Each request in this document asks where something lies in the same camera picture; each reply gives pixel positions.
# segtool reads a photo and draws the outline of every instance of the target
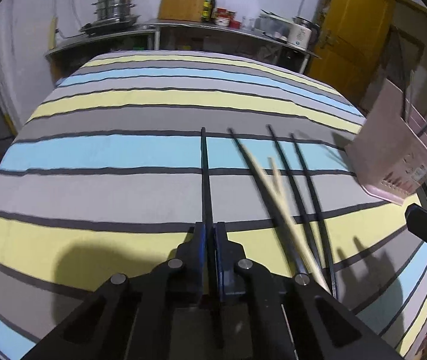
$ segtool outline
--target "black chopstick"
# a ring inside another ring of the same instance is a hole
[[[260,192],[260,195],[261,195],[262,200],[265,204],[265,207],[267,208],[269,215],[272,217],[272,220],[274,222],[274,226],[277,228],[277,236],[279,238],[281,247],[284,250],[285,257],[287,258],[288,262],[293,265],[293,268],[295,269],[296,273],[308,274],[308,271],[305,268],[305,264],[304,264],[303,260],[301,259],[300,254],[298,253],[298,250],[296,249],[295,245],[293,244],[293,241],[292,241],[290,234],[287,234],[288,231],[285,228],[284,220],[283,220],[281,214],[279,213],[276,204],[270,198],[270,195],[267,192],[266,188],[264,187],[263,182],[261,181],[260,177],[258,176],[257,171],[255,170],[255,167],[253,166],[252,162],[250,161],[250,158],[248,157],[248,155],[246,155],[243,146],[240,144],[237,136],[235,135],[234,130],[232,128],[229,128],[228,132],[229,132],[230,136],[232,137],[235,145],[237,146],[238,151],[242,155],[247,167],[249,168],[250,172],[252,173],[253,180],[255,181],[255,184],[257,185],[258,191]]]
[[[303,157],[302,151],[300,150],[300,146],[298,145],[298,142],[293,134],[290,134],[290,138],[292,139],[293,145],[295,146],[298,161],[302,166],[302,170],[305,175],[306,185],[308,186],[308,192],[310,192],[310,198],[312,199],[313,208],[315,210],[315,217],[318,223],[318,231],[320,232],[320,240],[322,242],[325,266],[329,270],[330,289],[332,290],[332,296],[335,299],[338,299],[337,278],[335,277],[335,270],[333,266],[332,247],[330,245],[330,238],[329,233],[327,231],[327,226],[325,225],[325,220],[323,219],[322,207],[320,206],[317,191],[315,189],[315,185],[313,184],[310,171],[306,165],[305,158]]]
[[[298,207],[298,213],[300,214],[300,218],[302,221],[306,242],[308,244],[308,247],[312,251],[312,254],[313,254],[315,261],[317,262],[318,266],[321,268],[322,265],[320,263],[320,255],[318,254],[317,244],[316,244],[315,238],[313,236],[312,227],[311,227],[310,221],[308,219],[308,214],[307,214],[306,209],[305,209],[305,205],[304,205],[304,202],[302,199],[302,195],[300,193],[300,190],[298,189],[298,185],[297,185],[297,182],[295,181],[295,177],[293,177],[292,169],[290,169],[290,165],[287,161],[287,157],[285,156],[284,150],[281,148],[281,146],[277,140],[277,137],[275,135],[275,132],[273,131],[272,126],[267,125],[267,129],[269,130],[270,135],[272,136],[273,144],[275,145],[275,149],[277,150],[277,153],[280,157],[280,160],[284,166],[284,169],[287,172],[287,178],[288,178],[288,181],[290,183],[290,187],[292,188],[293,198],[295,200],[295,204]]]
[[[420,138],[427,131],[427,123],[422,127],[422,129],[417,133],[417,137]]]
[[[408,97],[409,97],[408,110],[406,111],[407,116],[405,119],[405,123],[407,125],[409,125],[409,123],[410,123],[410,115],[412,114],[412,108],[413,108],[413,104],[412,104],[412,101],[413,101],[413,70],[410,71],[410,83],[409,83],[408,87],[410,88],[410,90],[408,91]]]

